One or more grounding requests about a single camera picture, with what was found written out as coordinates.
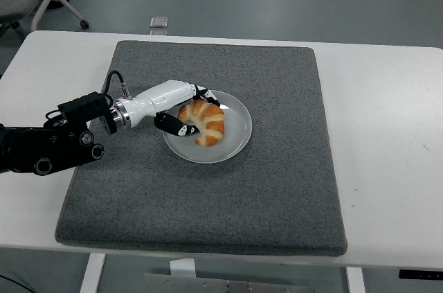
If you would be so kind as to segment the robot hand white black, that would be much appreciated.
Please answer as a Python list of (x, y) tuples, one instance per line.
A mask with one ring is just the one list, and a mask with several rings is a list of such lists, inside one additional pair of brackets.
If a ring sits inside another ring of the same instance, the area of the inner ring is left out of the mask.
[(175, 136), (188, 136), (196, 134), (199, 129), (185, 124), (167, 111), (192, 99), (220, 106), (211, 90), (188, 82), (168, 80), (133, 98), (119, 98), (111, 113), (118, 127), (133, 128), (146, 116), (152, 116), (158, 129)]

